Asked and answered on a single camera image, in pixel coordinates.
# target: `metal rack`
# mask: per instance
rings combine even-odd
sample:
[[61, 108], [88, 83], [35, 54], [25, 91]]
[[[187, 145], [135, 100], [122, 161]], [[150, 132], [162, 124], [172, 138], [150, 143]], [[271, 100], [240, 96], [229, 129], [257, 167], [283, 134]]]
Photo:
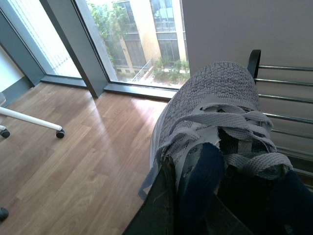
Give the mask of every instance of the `metal rack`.
[[[285, 67], [285, 66], [269, 66], [269, 65], [260, 65], [261, 58], [261, 50], [253, 50], [250, 54], [249, 63], [247, 69], [251, 73], [254, 78], [255, 83], [269, 83], [269, 84], [285, 84], [285, 85], [296, 85], [296, 86], [304, 86], [304, 87], [313, 87], [313, 83], [311, 82], [300, 82], [300, 81], [284, 81], [284, 80], [271, 80], [271, 79], [261, 79], [258, 78], [259, 69], [266, 70], [285, 70], [285, 71], [305, 71], [305, 72], [313, 72], [313, 68], [307, 67]], [[276, 99], [276, 100], [284, 100], [298, 103], [306, 103], [313, 104], [313, 99], [311, 98], [302, 98], [302, 97], [291, 97], [291, 96], [283, 96], [283, 95], [269, 95], [269, 94], [259, 94], [260, 98], [266, 99]], [[287, 115], [280, 115], [274, 113], [265, 113], [269, 118], [287, 120], [298, 123], [305, 123], [308, 125], [313, 125], [313, 119], [301, 118], [301, 117], [292, 117]], [[300, 137], [309, 140], [313, 140], [313, 135], [311, 133], [299, 133], [295, 132], [291, 128], [286, 130], [274, 129], [272, 130], [274, 133], [287, 135], [290, 138]], [[277, 151], [287, 155], [294, 168], [298, 173], [313, 179], [313, 141], [312, 141], [312, 152], [308, 151], [300, 151], [292, 148], [288, 148], [286, 146], [277, 146]]]

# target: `window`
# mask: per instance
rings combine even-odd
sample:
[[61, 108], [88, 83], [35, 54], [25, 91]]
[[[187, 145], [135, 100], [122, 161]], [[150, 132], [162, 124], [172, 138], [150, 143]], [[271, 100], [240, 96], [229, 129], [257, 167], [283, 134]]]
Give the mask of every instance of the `window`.
[[186, 33], [185, 32], [184, 32], [184, 44], [185, 44], [185, 51], [186, 51], [186, 60], [188, 61], [187, 41], [186, 41]]
[[175, 31], [172, 0], [151, 0], [157, 32]]
[[120, 7], [121, 14], [124, 15], [120, 22], [123, 33], [137, 33], [138, 29], [130, 2], [118, 2], [117, 5]]
[[131, 59], [132, 66], [142, 68], [146, 64], [146, 59], [143, 53], [139, 34], [124, 34], [124, 41], [127, 47], [127, 52], [129, 53], [129, 57]]
[[39, 0], [3, 0], [1, 7], [46, 74], [81, 78]]
[[119, 40], [116, 40], [112, 35], [105, 38], [107, 51], [110, 55], [111, 62], [115, 66], [127, 67], [127, 61], [123, 52], [123, 48]]
[[171, 65], [179, 60], [179, 48], [176, 33], [158, 33], [158, 43], [160, 45], [162, 57], [167, 57]]

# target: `window sill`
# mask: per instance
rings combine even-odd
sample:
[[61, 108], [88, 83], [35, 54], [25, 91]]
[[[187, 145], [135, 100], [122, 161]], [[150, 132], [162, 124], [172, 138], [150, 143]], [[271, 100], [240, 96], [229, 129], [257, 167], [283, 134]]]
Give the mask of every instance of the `window sill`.
[[77, 88], [87, 88], [82, 78], [46, 75], [44, 78], [41, 79], [41, 82], [57, 84], [57, 85], [65, 85], [65, 86], [77, 87]]
[[128, 94], [143, 98], [157, 99], [163, 101], [170, 101], [177, 91], [166, 90], [162, 88], [151, 88], [151, 87], [138, 87], [132, 85], [121, 85], [110, 83], [105, 88], [104, 91], [118, 93], [118, 94]]

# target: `glass window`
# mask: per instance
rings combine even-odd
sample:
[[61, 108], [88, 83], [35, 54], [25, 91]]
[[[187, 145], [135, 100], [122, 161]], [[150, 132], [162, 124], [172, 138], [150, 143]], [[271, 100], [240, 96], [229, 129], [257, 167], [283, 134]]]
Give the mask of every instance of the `glass window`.
[[1, 5], [46, 74], [81, 78], [39, 0], [3, 0]]
[[189, 78], [180, 0], [86, 2], [119, 82], [180, 88]]
[[185, 44], [185, 51], [186, 51], [186, 60], [188, 61], [188, 51], [187, 51], [187, 41], [186, 41], [186, 33], [184, 32], [184, 44]]
[[157, 32], [175, 31], [172, 0], [151, 0]]

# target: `white wall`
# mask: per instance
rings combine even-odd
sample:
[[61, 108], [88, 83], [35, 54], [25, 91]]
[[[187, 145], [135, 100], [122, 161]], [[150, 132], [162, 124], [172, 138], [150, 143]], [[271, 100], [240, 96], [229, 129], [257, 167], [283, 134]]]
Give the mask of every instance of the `white wall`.
[[[182, 0], [190, 72], [215, 61], [247, 66], [253, 49], [262, 65], [313, 67], [313, 1]], [[313, 82], [313, 74], [259, 70], [261, 78]], [[313, 88], [257, 83], [260, 94], [313, 99]], [[313, 105], [260, 99], [265, 113], [313, 119]], [[312, 135], [313, 125], [272, 119], [274, 127]], [[312, 140], [271, 134], [281, 147], [312, 153]]]
[[312, 66], [313, 1], [182, 0], [191, 74], [219, 60]]
[[23, 76], [23, 73], [0, 46], [0, 92], [10, 87]]

